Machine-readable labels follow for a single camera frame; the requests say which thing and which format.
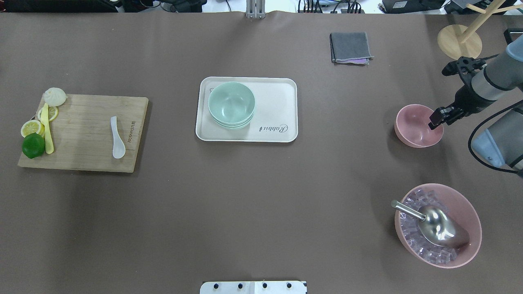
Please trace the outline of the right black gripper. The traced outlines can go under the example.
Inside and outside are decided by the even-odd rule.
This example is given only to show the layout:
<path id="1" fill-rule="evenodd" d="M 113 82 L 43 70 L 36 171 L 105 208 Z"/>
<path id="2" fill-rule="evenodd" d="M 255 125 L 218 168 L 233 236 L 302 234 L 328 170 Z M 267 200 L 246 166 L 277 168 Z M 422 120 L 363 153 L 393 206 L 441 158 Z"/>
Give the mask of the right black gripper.
<path id="1" fill-rule="evenodd" d="M 462 117 L 477 114 L 491 105 L 491 101 L 480 97 L 472 87 L 463 85 L 455 94 L 454 102 L 449 107 L 439 107 L 430 116 L 428 126 L 435 130 L 442 123 L 451 125 Z"/>

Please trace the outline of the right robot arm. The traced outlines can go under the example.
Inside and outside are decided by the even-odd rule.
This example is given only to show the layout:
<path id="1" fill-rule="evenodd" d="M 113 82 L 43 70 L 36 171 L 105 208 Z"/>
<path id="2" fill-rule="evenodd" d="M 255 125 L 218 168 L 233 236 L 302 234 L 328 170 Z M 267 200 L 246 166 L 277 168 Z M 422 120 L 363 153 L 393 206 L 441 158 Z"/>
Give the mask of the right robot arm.
<path id="1" fill-rule="evenodd" d="M 463 86 L 456 92 L 452 104 L 439 107 L 430 115 L 430 129 L 477 114 L 509 91 L 521 89 L 522 61 L 523 40 L 519 37 L 508 43 L 501 54 L 487 58 L 462 56 L 449 62 L 442 74 L 458 74 Z M 490 169 L 522 176 L 522 121 L 522 102 L 494 113 L 472 131 L 467 142 L 469 152 Z"/>

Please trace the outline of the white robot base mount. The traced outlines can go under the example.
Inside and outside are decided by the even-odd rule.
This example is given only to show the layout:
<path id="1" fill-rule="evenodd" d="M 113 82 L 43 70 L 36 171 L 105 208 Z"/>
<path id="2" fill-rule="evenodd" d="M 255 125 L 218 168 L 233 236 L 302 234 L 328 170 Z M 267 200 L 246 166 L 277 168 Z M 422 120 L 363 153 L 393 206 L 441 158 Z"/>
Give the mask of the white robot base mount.
<path id="1" fill-rule="evenodd" d="M 305 281 L 208 281 L 200 294 L 307 294 Z"/>

